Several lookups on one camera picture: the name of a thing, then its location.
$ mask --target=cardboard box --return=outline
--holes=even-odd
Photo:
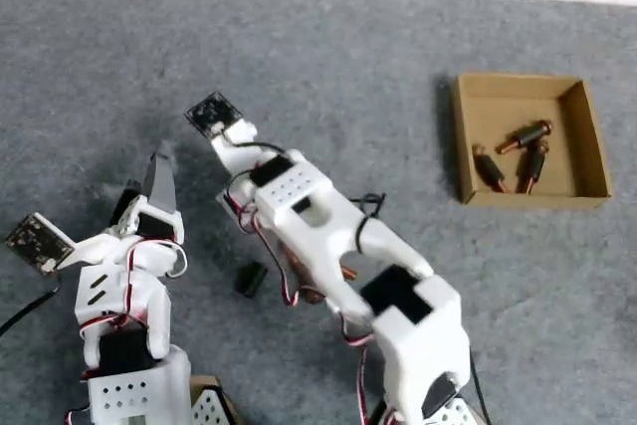
[[[476,206],[590,209],[612,196],[606,154],[586,82],[576,77],[463,74],[455,88],[462,202]],[[517,190],[523,149],[495,148],[523,126],[552,121],[550,147],[531,195],[493,191],[478,175],[472,147],[481,143]]]

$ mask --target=cylindrical object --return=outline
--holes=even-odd
[[[533,141],[550,134],[552,129],[552,122],[547,119],[542,119],[531,126],[525,126],[513,133],[507,141],[496,148],[496,151],[499,154],[505,154],[512,149],[524,148]]]
[[[501,193],[509,192],[509,188],[505,184],[505,175],[481,144],[474,145],[474,160],[478,174],[485,183]]]
[[[248,299],[253,298],[266,278],[266,274],[268,274],[268,268],[257,261],[253,261],[241,268],[237,273],[235,291]]]
[[[529,161],[525,175],[525,183],[523,185],[523,193],[531,194],[535,184],[539,181],[541,170],[544,167],[544,160],[548,153],[548,143],[539,141],[535,148],[529,153]]]

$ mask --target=gray carpet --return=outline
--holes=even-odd
[[[615,197],[592,212],[460,205],[449,80],[481,70],[590,80]],[[463,296],[495,423],[634,423],[636,71],[634,8],[0,0],[0,232],[38,210],[75,239],[95,234],[166,141],[191,259],[169,284],[173,342],[194,372],[221,377],[251,423],[356,423],[358,357],[324,307],[286,309],[274,271],[252,301],[232,290],[239,266],[267,258],[213,201],[226,175],[182,116],[219,89],[261,139],[298,147],[345,194],[388,193],[384,220]],[[0,262],[4,320],[49,284],[5,248]],[[78,273],[65,276],[0,340],[2,423],[61,423],[86,401]],[[477,405],[470,386],[467,397]]]

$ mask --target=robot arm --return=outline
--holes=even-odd
[[[215,93],[186,116],[233,175],[219,199],[269,230],[302,263],[327,305],[365,324],[385,359],[385,401],[397,420],[421,425],[470,378],[459,294],[384,223],[366,217],[296,150],[255,141],[256,129]],[[385,261],[360,294],[344,279],[347,252]]]
[[[170,298],[158,279],[185,272],[183,239],[170,164],[157,152],[102,233],[76,243],[35,213],[7,241],[43,274],[82,265],[75,314],[93,423],[192,424],[190,362],[170,344]]]

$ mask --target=small black object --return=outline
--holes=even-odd
[[[367,283],[360,295],[369,303],[376,316],[390,306],[396,306],[414,324],[433,311],[414,291],[418,280],[395,264]]]
[[[267,274],[268,268],[257,261],[244,266],[237,273],[235,291],[248,299],[253,298],[257,294]]]
[[[73,246],[58,236],[35,214],[30,214],[5,240],[11,251],[43,274],[44,265],[52,259],[58,266],[74,250]]]
[[[137,372],[152,368],[152,358],[146,345],[145,328],[120,330],[100,338],[100,375]]]
[[[434,380],[427,391],[425,402],[422,404],[422,414],[425,418],[431,417],[457,394],[456,385],[446,373],[443,373]]]
[[[146,213],[139,213],[139,225],[137,234],[145,239],[168,239],[172,240],[175,231],[168,223],[154,218]]]
[[[273,179],[292,168],[294,164],[285,156],[278,154],[274,158],[257,166],[250,172],[250,179],[258,187],[265,186]]]
[[[209,140],[223,133],[243,115],[219,92],[186,112],[186,118]]]
[[[129,179],[126,183],[126,187],[121,192],[121,196],[117,200],[115,208],[112,210],[110,221],[108,224],[114,226],[121,219],[121,215],[124,213],[130,202],[141,194],[141,184],[134,179]]]

